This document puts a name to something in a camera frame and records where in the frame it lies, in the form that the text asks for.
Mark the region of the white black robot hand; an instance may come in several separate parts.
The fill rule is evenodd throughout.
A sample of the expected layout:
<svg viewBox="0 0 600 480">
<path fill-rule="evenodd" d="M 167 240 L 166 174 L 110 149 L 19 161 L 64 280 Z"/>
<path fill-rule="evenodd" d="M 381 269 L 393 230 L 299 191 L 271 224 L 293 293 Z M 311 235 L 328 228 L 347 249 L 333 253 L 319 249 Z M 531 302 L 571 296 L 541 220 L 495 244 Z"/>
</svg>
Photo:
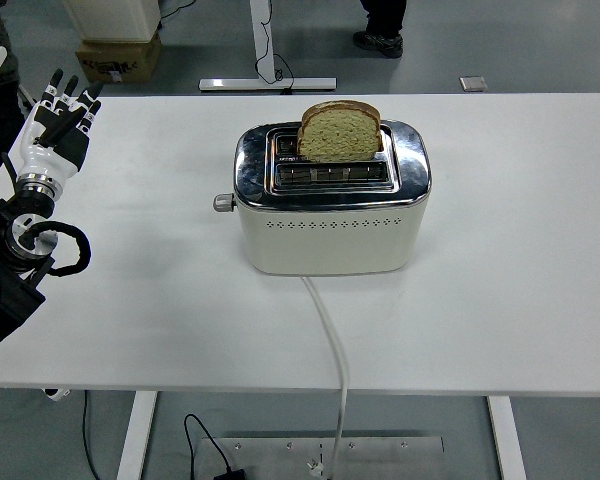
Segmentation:
<svg viewBox="0 0 600 480">
<path fill-rule="evenodd" d="M 19 142 L 19 181 L 39 178 L 62 186 L 84 164 L 104 83 L 97 80 L 76 93 L 78 78 L 71 76 L 61 87 L 63 75 L 60 69 L 54 72 L 26 120 Z"/>
</svg>

